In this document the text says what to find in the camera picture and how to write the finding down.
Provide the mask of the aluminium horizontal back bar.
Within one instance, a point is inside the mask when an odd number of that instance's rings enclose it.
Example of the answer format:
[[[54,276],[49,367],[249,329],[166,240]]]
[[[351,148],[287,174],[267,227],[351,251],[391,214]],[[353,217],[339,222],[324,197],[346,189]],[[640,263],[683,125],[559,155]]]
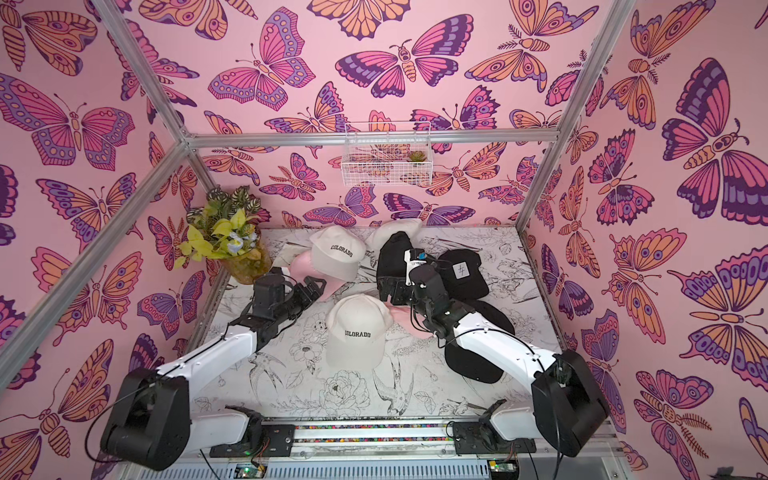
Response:
[[[347,143],[490,143],[555,142],[557,129],[490,129],[349,133],[254,133],[196,135],[187,139],[190,148],[260,146],[343,146]]]

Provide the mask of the pink cap left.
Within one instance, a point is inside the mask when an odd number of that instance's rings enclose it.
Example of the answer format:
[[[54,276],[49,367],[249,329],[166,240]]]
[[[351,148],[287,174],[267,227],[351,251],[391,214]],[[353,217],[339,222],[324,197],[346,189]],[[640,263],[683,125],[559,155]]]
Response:
[[[312,264],[311,252],[309,250],[297,255],[288,267],[288,271],[295,280],[300,280],[302,283],[305,283],[307,277],[317,279],[318,283],[324,286],[323,293],[319,297],[320,302],[328,300],[336,291],[346,284],[344,280],[316,270]]]

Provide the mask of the white Colorado cap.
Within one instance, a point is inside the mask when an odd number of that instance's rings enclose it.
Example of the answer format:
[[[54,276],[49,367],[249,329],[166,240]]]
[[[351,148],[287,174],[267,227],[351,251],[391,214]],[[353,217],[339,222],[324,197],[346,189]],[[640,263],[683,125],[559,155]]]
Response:
[[[369,371],[382,361],[386,334],[394,324],[387,306],[369,295],[337,302],[326,317],[326,361],[339,370]]]
[[[346,282],[356,279],[366,253],[361,239],[343,227],[332,226],[312,234],[310,242],[315,270]]]

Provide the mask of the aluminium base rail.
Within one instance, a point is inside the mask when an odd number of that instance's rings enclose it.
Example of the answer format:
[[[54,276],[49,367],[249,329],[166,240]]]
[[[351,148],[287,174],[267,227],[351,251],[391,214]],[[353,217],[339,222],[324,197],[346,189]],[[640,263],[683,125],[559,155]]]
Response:
[[[268,422],[263,450],[183,456],[163,471],[119,466],[114,479],[631,479],[608,426],[574,458],[542,439],[496,450],[470,439],[468,418]]]

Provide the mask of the small succulent in basket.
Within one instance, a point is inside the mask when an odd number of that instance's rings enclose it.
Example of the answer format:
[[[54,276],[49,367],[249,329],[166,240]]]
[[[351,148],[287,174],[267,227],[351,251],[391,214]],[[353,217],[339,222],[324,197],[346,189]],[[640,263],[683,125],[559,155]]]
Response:
[[[408,161],[412,163],[422,163],[428,160],[428,155],[425,151],[412,151],[408,154]]]

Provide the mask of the aluminium left side bar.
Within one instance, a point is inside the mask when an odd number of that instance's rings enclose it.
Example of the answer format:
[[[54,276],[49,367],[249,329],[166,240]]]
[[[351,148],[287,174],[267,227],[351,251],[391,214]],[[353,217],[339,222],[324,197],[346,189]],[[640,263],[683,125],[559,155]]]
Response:
[[[179,142],[145,177],[96,239],[73,262],[64,277],[29,312],[1,348],[1,388],[6,389],[28,358],[56,325],[85,283],[109,257],[129,227],[149,205],[165,180],[185,160],[189,146]]]

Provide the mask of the aluminium corner post left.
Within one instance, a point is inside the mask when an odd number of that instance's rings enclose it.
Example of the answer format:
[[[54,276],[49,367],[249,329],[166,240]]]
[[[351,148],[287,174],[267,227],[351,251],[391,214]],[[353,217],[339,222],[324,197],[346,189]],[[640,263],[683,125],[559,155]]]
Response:
[[[175,141],[175,145],[181,148],[182,156],[195,171],[198,180],[205,190],[210,191],[217,184],[212,179],[198,152],[190,145],[192,136],[178,116],[174,105],[168,99],[150,62],[146,59],[138,41],[134,38],[126,19],[113,1],[94,0],[93,5],[102,19],[104,27],[111,34],[126,61],[136,74],[139,83],[145,90],[146,96],[155,106],[159,119],[168,129]]]

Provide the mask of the aluminium corner post right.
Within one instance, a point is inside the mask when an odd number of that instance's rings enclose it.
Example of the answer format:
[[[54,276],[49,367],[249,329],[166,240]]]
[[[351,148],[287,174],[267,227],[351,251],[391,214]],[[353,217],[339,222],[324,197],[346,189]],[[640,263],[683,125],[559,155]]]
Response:
[[[527,222],[534,213],[536,202],[543,194],[554,168],[559,165],[559,159],[567,146],[568,138],[574,131],[592,89],[602,73],[602,69],[613,53],[624,24],[631,17],[635,4],[635,0],[616,0],[612,2],[605,22],[592,42],[587,62],[582,68],[575,90],[571,94],[568,105],[563,112],[558,126],[557,138],[547,148],[527,198],[523,203],[515,224],[519,233],[525,230]]]

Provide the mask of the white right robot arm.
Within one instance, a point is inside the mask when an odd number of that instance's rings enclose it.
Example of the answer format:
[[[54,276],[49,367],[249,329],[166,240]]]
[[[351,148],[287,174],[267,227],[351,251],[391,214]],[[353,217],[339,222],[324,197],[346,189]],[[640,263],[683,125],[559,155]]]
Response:
[[[608,418],[608,401],[580,354],[537,347],[494,325],[451,297],[433,266],[423,263],[403,278],[379,275],[377,289],[381,300],[422,316],[425,329],[447,346],[480,356],[528,388],[531,406],[497,406],[490,414],[492,432],[504,440],[542,438],[574,458]]]

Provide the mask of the pink cap centre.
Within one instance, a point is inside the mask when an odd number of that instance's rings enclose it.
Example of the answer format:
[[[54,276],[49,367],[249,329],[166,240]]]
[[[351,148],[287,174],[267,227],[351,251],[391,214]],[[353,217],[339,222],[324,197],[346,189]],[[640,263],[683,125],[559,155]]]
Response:
[[[385,306],[388,308],[394,323],[413,337],[427,339],[433,336],[433,333],[424,325],[424,318],[413,312],[409,306],[392,305],[389,302],[386,302]]]

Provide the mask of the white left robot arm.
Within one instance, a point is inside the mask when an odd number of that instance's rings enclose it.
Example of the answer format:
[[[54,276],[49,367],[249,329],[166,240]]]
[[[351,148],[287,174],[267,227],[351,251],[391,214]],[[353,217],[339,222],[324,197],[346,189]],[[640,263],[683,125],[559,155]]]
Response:
[[[194,414],[197,393],[235,363],[259,352],[292,326],[325,293],[316,276],[295,280],[279,269],[257,279],[241,313],[214,340],[177,360],[129,372],[108,410],[99,450],[113,461],[162,471],[181,456],[221,447],[253,453],[263,417],[241,406]]]

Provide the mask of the black cap with white patch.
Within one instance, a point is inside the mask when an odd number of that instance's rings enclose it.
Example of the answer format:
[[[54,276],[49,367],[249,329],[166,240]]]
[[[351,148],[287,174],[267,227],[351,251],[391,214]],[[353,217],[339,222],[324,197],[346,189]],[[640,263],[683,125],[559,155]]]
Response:
[[[437,258],[437,270],[447,293],[458,300],[479,300],[490,293],[480,271],[480,255],[469,249],[448,250]]]

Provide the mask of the plain black cap back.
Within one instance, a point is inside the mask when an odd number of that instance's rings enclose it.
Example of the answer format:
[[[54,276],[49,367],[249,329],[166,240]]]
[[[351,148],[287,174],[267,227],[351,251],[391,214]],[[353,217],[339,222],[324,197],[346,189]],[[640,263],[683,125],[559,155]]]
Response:
[[[396,233],[381,248],[376,271],[378,296],[380,299],[380,278],[385,276],[404,277],[406,264],[404,253],[412,249],[411,240],[405,233]]]

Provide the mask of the aluminium corner post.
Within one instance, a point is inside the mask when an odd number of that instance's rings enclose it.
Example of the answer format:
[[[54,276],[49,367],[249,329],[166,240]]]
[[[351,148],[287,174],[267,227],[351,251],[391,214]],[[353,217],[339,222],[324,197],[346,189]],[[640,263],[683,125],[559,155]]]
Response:
[[[195,171],[198,180],[205,190],[210,191],[217,184],[212,179],[198,152],[190,145],[192,136],[178,116],[174,105],[168,99],[150,62],[146,59],[138,41],[134,38],[126,19],[113,1],[94,0],[93,5],[102,19],[104,27],[111,34],[126,61],[136,74],[139,83],[145,90],[146,96],[155,106],[159,119],[168,129],[175,141],[175,145],[181,148],[182,156]]]
[[[568,138],[574,131],[592,89],[602,73],[602,69],[613,53],[624,24],[631,17],[635,4],[635,0],[616,0],[612,2],[605,22],[592,42],[587,62],[582,68],[575,90],[571,94],[568,105],[563,112],[558,126],[557,138],[547,148],[527,198],[523,203],[515,224],[519,233],[525,230],[527,222],[534,213],[536,202],[543,194],[554,168],[559,165],[559,159],[567,146]]]

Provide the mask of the pink cap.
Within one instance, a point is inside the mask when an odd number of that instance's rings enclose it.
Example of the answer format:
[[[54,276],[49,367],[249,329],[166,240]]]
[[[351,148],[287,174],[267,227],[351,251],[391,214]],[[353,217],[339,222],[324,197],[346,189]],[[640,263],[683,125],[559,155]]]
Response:
[[[409,306],[392,305],[389,302],[386,302],[385,306],[388,308],[394,323],[413,337],[427,339],[433,336],[433,333],[424,325],[424,318],[413,312]]]
[[[317,279],[318,283],[324,286],[323,293],[319,297],[320,302],[328,300],[336,291],[346,284],[344,280],[316,270],[312,264],[311,252],[309,250],[297,255],[288,267],[288,271],[295,280],[300,280],[302,283],[305,283],[307,277]]]

